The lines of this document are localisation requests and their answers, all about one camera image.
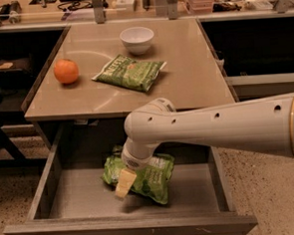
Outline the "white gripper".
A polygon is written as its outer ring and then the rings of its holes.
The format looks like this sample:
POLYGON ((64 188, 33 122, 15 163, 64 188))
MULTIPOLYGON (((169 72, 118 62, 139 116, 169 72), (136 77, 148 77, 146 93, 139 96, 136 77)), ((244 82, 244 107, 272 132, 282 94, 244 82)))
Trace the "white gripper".
POLYGON ((137 142, 130 137, 127 138, 122 150, 122 160, 128 168, 124 168, 120 172, 116 188, 118 198, 127 196, 137 178, 134 170, 146 167, 156 148, 157 144, 137 142))

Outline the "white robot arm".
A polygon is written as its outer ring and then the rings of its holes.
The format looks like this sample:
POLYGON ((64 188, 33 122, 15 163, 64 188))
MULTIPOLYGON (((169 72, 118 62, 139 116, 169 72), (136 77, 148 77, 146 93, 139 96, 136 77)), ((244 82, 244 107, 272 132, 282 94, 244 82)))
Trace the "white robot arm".
POLYGON ((125 198, 163 142, 263 152, 294 157, 294 93, 248 102, 178 112, 171 101, 155 99, 128 114, 116 195, 125 198))

